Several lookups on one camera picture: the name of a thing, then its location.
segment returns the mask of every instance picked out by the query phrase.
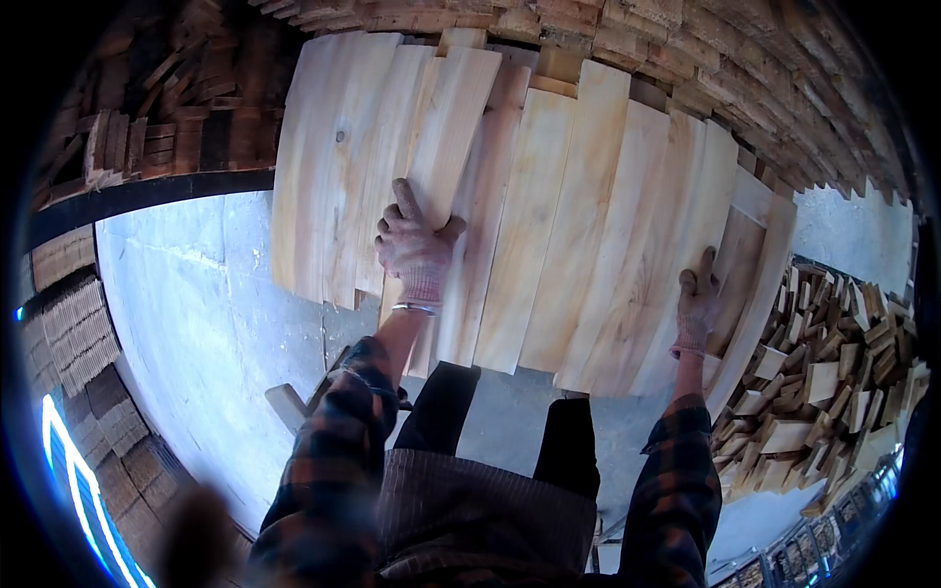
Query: person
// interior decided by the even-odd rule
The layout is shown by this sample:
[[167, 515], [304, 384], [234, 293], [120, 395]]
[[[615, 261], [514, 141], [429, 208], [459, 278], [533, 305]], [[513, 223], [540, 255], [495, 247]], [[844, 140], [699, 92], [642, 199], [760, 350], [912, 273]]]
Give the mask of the person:
[[650, 433], [616, 575], [584, 574], [600, 476], [587, 396], [552, 403], [532, 478], [455, 457], [480, 376], [440, 363], [384, 452], [396, 393], [466, 224], [437, 232], [405, 180], [393, 182], [375, 239], [404, 290], [360, 340], [297, 436], [249, 556], [256, 585], [623, 584], [703, 586], [721, 508], [702, 396], [706, 335], [716, 315], [714, 249], [679, 276], [678, 358], [669, 406]]

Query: glove cuff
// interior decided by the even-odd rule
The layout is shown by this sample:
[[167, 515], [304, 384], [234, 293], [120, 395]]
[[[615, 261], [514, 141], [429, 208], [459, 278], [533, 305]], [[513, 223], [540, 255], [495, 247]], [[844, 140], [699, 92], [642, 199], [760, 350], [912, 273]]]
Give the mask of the glove cuff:
[[700, 319], [677, 317], [677, 340], [670, 347], [670, 355], [679, 359], [679, 352], [706, 356], [706, 336], [709, 329]]
[[433, 264], [410, 267], [400, 272], [399, 279], [402, 280], [403, 288], [397, 303], [410, 302], [439, 310], [443, 278], [443, 272]]

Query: sleeve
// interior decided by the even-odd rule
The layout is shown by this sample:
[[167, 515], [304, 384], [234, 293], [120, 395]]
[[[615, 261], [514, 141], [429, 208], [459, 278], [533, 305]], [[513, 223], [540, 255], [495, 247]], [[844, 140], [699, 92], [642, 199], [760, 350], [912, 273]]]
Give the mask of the sleeve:
[[618, 575], [636, 585], [705, 586], [722, 491], [702, 396], [676, 399], [650, 433], [624, 529]]
[[249, 554], [253, 585], [371, 585], [375, 504], [398, 397], [388, 356], [360, 340], [301, 428]]

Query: dirty pink glove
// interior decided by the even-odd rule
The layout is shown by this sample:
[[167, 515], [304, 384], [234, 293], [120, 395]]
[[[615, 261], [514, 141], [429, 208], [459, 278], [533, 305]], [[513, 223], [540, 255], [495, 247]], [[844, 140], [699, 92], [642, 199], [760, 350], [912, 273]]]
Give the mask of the dirty pink glove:
[[379, 220], [375, 250], [386, 273], [402, 280], [403, 291], [397, 303], [411, 303], [438, 310], [441, 288], [451, 265], [455, 241], [467, 223], [452, 216], [435, 232], [415, 201], [408, 181], [392, 181], [395, 204], [390, 204]]
[[677, 340], [670, 355], [679, 359], [679, 352], [701, 358], [706, 354], [706, 336], [712, 332], [719, 314], [719, 279], [712, 274], [715, 247], [707, 247], [699, 262], [699, 274], [684, 269], [679, 272], [679, 307], [677, 309]]

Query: bundle of wood strips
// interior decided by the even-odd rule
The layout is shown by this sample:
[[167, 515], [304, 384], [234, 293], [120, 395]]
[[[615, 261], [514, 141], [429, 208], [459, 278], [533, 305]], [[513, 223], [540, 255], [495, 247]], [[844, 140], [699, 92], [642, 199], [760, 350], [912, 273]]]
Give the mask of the bundle of wood strips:
[[928, 389], [912, 306], [879, 286], [791, 263], [752, 361], [715, 423], [725, 502], [826, 480], [822, 514], [903, 442]]

